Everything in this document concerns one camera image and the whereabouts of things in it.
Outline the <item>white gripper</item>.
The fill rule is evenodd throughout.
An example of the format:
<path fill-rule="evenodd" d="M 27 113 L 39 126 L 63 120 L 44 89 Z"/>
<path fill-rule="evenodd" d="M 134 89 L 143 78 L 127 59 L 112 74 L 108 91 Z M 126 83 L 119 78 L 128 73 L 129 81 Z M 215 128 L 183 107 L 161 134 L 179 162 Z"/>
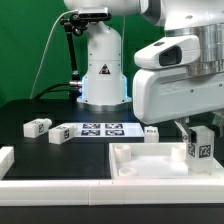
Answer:
<path fill-rule="evenodd" d="M 187 116 L 224 108 L 224 73 L 192 76 L 187 69 L 199 56 L 195 35 L 164 37 L 134 55 L 140 68 L 133 79 L 134 115 L 145 124 L 175 119 L 188 144 L 196 142 L 196 132 Z M 212 124 L 222 137 L 224 110 L 214 112 Z"/>

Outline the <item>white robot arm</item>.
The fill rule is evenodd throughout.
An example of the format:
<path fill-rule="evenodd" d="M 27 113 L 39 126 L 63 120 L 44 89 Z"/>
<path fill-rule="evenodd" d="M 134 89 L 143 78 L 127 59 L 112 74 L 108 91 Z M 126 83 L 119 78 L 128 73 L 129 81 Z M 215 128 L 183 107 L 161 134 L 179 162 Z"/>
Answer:
<path fill-rule="evenodd" d="M 188 116 L 224 108 L 224 0 L 64 0 L 80 14 L 106 8 L 129 16 L 132 29 L 163 36 L 135 52 L 133 110 L 145 124 L 174 120 L 188 140 Z"/>

